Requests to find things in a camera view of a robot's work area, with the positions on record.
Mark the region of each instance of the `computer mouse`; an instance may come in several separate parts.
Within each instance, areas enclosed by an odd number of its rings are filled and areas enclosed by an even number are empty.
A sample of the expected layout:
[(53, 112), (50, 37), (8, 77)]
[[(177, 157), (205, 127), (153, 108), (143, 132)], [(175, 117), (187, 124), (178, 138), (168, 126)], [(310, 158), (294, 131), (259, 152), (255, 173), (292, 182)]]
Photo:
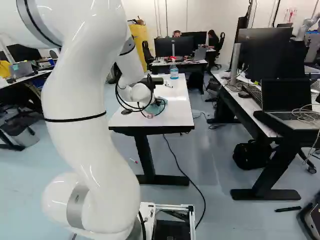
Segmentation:
[(242, 98), (242, 99), (249, 99), (251, 98), (251, 95), (245, 91), (241, 91), (238, 93), (238, 96), (239, 98)]
[(121, 112), (122, 115), (129, 115), (130, 113), (132, 113), (133, 110), (132, 109), (125, 109)]

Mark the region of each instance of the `yellow cabinet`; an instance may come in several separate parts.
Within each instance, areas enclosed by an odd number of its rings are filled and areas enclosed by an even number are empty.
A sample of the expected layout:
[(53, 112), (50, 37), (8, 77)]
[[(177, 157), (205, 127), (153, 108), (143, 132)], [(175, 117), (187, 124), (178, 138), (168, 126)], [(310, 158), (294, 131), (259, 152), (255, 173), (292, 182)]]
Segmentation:
[(129, 27), (130, 27), (131, 33), (134, 37), (135, 46), (138, 51), (143, 70), (144, 70), (144, 72), (146, 72), (147, 71), (147, 64), (145, 61), (144, 51), (142, 49), (142, 42), (148, 41), (147, 26), (139, 25), (139, 24), (131, 24), (131, 25), (129, 25)]

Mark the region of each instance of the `laptop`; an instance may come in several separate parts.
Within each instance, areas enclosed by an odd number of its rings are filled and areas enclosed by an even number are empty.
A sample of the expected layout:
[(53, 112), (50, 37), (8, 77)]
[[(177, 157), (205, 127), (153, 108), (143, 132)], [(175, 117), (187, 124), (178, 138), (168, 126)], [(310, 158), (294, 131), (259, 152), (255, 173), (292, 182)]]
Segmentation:
[(195, 50), (194, 57), (191, 58), (191, 61), (196, 62), (196, 61), (204, 60), (206, 58), (206, 54), (207, 54), (207, 49), (201, 47)]
[[(297, 79), (264, 79), (261, 82), (262, 90), (262, 110), (265, 114), (270, 115), (279, 122), (286, 124), (293, 130), (318, 130), (314, 123), (302, 122), (298, 117), (292, 114), (294, 109), (302, 108), (311, 104), (311, 87), (310, 80), (307, 78)], [(312, 116), (319, 121), (320, 116), (312, 114), (312, 106), (307, 106), (301, 113)]]

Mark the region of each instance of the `metal band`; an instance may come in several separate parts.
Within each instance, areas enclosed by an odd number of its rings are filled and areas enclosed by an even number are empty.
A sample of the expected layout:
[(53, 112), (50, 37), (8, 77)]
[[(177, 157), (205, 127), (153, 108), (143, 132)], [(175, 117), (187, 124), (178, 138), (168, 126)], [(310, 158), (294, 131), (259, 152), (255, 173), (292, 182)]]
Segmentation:
[(61, 40), (42, 21), (35, 0), (16, 0), (16, 6), (24, 25), (39, 41), (53, 48), (61, 48)]
[(129, 37), (129, 39), (125, 42), (120, 56), (127, 55), (131, 53), (136, 47), (135, 41), (133, 37)]
[(82, 209), (89, 188), (85, 185), (76, 185), (66, 206), (66, 219), (71, 227), (86, 230), (82, 224)]
[(86, 117), (80, 117), (80, 118), (71, 118), (71, 119), (48, 119), (48, 118), (44, 118), (44, 120), (46, 122), (49, 123), (72, 123), (72, 122), (81, 122), (81, 121), (85, 121), (85, 120), (90, 120), (90, 119), (96, 119), (96, 118), (100, 118), (104, 115), (107, 114), (107, 111), (100, 113), (98, 115), (94, 115), (94, 116), (86, 116)]

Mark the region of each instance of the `yellow object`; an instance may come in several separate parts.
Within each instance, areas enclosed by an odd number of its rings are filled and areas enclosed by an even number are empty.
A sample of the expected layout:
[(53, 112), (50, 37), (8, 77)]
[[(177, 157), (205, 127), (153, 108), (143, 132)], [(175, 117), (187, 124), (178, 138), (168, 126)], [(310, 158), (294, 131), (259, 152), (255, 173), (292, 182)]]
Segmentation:
[(8, 78), (10, 74), (10, 63), (7, 61), (0, 61), (0, 76), (3, 78)]
[(147, 63), (145, 61), (144, 51), (142, 49), (142, 42), (148, 41), (148, 32), (147, 26), (139, 25), (139, 24), (131, 24), (129, 25), (131, 34), (134, 37), (135, 47), (138, 51), (140, 61), (143, 67), (144, 72), (147, 71)]

